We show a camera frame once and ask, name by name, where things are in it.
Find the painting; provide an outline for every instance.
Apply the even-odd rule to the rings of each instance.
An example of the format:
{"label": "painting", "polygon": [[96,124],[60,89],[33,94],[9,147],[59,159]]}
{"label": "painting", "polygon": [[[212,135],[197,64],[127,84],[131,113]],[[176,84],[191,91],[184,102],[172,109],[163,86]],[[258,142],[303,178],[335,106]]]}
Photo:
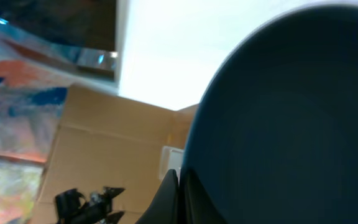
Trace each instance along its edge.
{"label": "painting", "polygon": [[44,163],[66,94],[66,86],[41,82],[33,73],[0,72],[0,156]]}
{"label": "painting", "polygon": [[0,60],[0,224],[31,216],[69,84],[28,63]]}
{"label": "painting", "polygon": [[42,167],[0,161],[0,224],[30,218],[41,173]]}

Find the white wall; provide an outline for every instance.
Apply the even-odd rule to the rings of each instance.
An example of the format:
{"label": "white wall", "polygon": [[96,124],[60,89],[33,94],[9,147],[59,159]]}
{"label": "white wall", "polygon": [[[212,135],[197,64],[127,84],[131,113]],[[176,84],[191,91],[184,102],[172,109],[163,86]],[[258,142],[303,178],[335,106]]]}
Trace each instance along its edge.
{"label": "white wall", "polygon": [[130,0],[120,95],[172,110],[198,103],[242,39],[279,14],[317,2],[349,1]]}

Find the black plastic part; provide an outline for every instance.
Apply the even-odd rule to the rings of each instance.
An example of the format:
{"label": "black plastic part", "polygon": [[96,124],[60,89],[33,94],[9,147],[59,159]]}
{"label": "black plastic part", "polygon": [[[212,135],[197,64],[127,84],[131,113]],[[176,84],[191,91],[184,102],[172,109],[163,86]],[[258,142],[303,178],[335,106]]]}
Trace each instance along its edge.
{"label": "black plastic part", "polygon": [[106,218],[107,224],[117,224],[119,220],[122,218],[122,216],[124,216],[124,214],[125,214],[124,211],[120,211],[109,215]]}
{"label": "black plastic part", "polygon": [[173,169],[168,170],[160,188],[146,212],[137,224],[176,224],[178,203],[178,177]]}
{"label": "black plastic part", "polygon": [[84,209],[81,213],[75,215],[68,220],[69,224],[91,224],[96,223],[106,217],[106,213],[103,211],[104,207],[100,205],[93,205]]}
{"label": "black plastic part", "polygon": [[206,193],[203,184],[200,182],[197,174],[189,170],[185,175],[185,208],[186,223],[192,224],[225,224],[226,221],[216,210],[211,199]]}
{"label": "black plastic part", "polygon": [[243,43],[200,103],[180,199],[189,170],[228,223],[358,223],[358,7],[299,11]]}
{"label": "black plastic part", "polygon": [[104,187],[106,189],[106,193],[104,193],[106,198],[112,200],[117,197],[119,194],[125,191],[125,188],[122,187]]}
{"label": "black plastic part", "polygon": [[80,194],[77,189],[67,190],[55,197],[57,215],[59,220],[75,213],[81,206]]}

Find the colorful abstract painting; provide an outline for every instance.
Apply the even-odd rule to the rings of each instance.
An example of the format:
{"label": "colorful abstract painting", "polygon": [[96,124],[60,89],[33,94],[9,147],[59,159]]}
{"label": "colorful abstract painting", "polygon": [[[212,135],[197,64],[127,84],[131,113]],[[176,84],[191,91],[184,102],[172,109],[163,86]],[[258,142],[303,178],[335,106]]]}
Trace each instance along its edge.
{"label": "colorful abstract painting", "polygon": [[34,75],[0,74],[0,155],[45,162],[66,93]]}
{"label": "colorful abstract painting", "polygon": [[41,173],[41,167],[0,161],[0,224],[30,218]]}
{"label": "colorful abstract painting", "polygon": [[0,60],[0,224],[31,216],[69,84],[25,62]]}

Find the cardboard box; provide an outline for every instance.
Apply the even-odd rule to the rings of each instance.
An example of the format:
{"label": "cardboard box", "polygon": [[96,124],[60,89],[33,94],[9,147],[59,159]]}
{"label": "cardboard box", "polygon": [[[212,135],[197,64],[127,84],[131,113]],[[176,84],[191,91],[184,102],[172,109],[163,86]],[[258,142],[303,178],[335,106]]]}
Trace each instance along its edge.
{"label": "cardboard box", "polygon": [[184,148],[196,106],[171,111],[73,86],[68,91],[32,222],[56,222],[54,197],[78,188],[88,196],[103,186],[124,187],[113,210],[134,223],[158,187],[164,145]]}

